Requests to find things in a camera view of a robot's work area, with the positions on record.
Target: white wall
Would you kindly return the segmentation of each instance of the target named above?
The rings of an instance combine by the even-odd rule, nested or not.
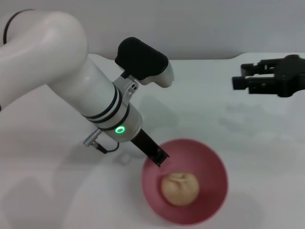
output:
[[[27,8],[73,14],[90,52],[112,59],[129,36],[171,59],[305,51],[303,0],[0,0],[0,15]]]

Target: metal bracket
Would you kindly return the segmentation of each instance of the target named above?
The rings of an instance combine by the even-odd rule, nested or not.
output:
[[[119,76],[115,81],[113,81],[113,83],[122,93],[122,102],[125,105],[128,105],[132,95],[139,88],[139,84],[134,80],[132,76],[129,76],[126,79]]]

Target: black cable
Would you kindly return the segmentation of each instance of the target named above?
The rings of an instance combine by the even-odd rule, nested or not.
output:
[[[8,33],[8,30],[9,30],[9,26],[10,26],[10,23],[12,22],[12,20],[20,13],[22,12],[25,12],[25,11],[29,11],[29,10],[34,10],[34,9],[26,9],[26,10],[21,10],[17,13],[15,13],[13,16],[11,16],[11,18],[9,19],[9,21],[6,23],[5,25],[5,28],[4,28],[4,32],[3,32],[3,44],[6,44],[7,43],[7,33]]]
[[[111,152],[117,151],[119,147],[120,147],[120,143],[118,142],[117,145],[116,145],[116,148],[112,149],[112,150],[107,150],[107,153],[111,153]]]
[[[94,142],[92,145],[93,145],[97,150],[101,151],[103,154],[107,154],[107,153],[114,152],[114,151],[116,151],[116,150],[120,147],[120,143],[119,143],[119,142],[117,143],[116,148],[115,148],[115,149],[112,149],[112,150],[107,150],[107,149],[105,149],[105,148],[104,148],[100,143],[98,143],[98,142]]]

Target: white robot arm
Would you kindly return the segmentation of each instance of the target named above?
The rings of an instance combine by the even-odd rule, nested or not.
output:
[[[86,146],[106,153],[95,142],[105,132],[116,142],[132,141],[158,166],[168,157],[141,129],[141,115],[129,103],[138,88],[136,80],[161,87],[173,83],[164,55],[135,38],[126,39],[116,58],[125,72],[111,82],[88,58],[86,34],[67,13],[24,10],[7,15],[0,19],[0,35],[1,109],[47,84],[97,126],[84,141]]]

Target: black stripe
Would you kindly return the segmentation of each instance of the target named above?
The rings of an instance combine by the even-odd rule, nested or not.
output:
[[[119,91],[119,102],[116,105],[115,109],[110,113],[110,115],[108,115],[107,117],[102,118],[100,120],[96,120],[96,121],[89,120],[89,121],[92,122],[92,123],[104,123],[104,122],[108,121],[109,119],[111,119],[118,112],[118,110],[121,107],[121,104],[122,104],[122,94]]]
[[[102,130],[102,131],[113,130],[113,129],[119,127],[120,125],[122,125],[123,122],[125,122],[125,120],[126,120],[126,118],[128,117],[128,115],[129,115],[129,105],[128,105],[128,107],[127,107],[127,111],[126,111],[124,117],[123,117],[123,118],[121,119],[121,121],[119,121],[116,125],[114,125],[114,126],[112,126],[112,127],[109,127],[109,128],[99,128],[99,127],[98,127],[98,128],[99,128],[100,130]]]
[[[28,10],[34,10],[34,9],[21,10],[21,11],[15,13],[13,16],[11,16],[11,18],[10,18],[9,21],[6,23],[5,28],[4,28],[4,32],[3,32],[3,44],[6,44],[6,43],[7,43],[6,37],[7,37],[7,34],[8,34],[8,29],[9,29],[9,26],[10,26],[11,21],[12,21],[18,14],[20,14],[20,13],[22,13],[22,12],[24,12],[24,11],[28,11]]]
[[[110,103],[110,105],[106,108],[106,110],[104,110],[103,112],[101,112],[101,113],[99,113],[99,114],[97,114],[97,115],[95,115],[95,116],[84,116],[85,118],[87,118],[87,119],[96,119],[96,118],[100,118],[100,117],[102,117],[103,115],[105,115],[105,114],[107,114],[110,110],[111,110],[111,108],[114,106],[114,104],[115,104],[115,101],[116,101],[116,97],[118,96],[118,89],[116,88],[116,86],[114,86],[114,89],[115,89],[115,92],[114,92],[114,97],[113,97],[113,100],[112,100],[112,102]]]

